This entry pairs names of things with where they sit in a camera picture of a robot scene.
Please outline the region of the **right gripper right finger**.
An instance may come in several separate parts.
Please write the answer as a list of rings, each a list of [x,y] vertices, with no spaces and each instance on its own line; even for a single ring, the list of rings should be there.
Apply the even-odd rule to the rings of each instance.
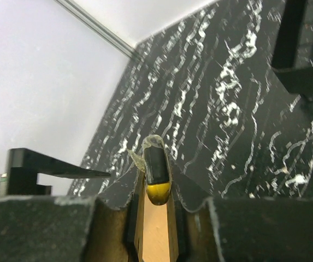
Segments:
[[[313,261],[313,199],[218,198],[172,167],[171,261]]]

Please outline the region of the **yellow black utility knife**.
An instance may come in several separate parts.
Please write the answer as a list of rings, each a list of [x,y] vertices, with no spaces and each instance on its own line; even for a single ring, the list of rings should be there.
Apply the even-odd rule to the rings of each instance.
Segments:
[[[157,206],[166,204],[172,187],[172,171],[162,137],[157,134],[147,136],[142,143],[142,155],[127,151],[145,175],[146,193],[151,203]]]

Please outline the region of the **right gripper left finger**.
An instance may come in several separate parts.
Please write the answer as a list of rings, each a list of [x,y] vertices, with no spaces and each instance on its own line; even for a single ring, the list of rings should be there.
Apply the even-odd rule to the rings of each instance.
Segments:
[[[0,196],[0,261],[142,261],[144,175],[92,196]]]

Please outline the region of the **aluminium frame rail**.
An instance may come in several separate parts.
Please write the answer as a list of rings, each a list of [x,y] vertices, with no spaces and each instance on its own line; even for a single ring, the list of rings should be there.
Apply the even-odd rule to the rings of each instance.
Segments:
[[[119,50],[125,56],[135,59],[137,53],[133,47],[128,45],[124,40],[118,37],[110,29],[96,20],[92,15],[80,7],[77,3],[71,0],[55,0],[61,7],[63,7],[67,12],[73,15],[76,19],[82,22],[94,33],[103,38],[111,46]]]

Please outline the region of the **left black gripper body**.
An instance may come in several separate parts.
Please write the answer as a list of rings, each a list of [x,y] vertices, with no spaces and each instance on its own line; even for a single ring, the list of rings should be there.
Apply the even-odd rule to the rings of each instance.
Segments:
[[[8,151],[5,173],[0,175],[0,195],[50,195],[52,186],[38,184],[38,175],[68,179],[109,178],[108,172],[84,169],[28,148]]]

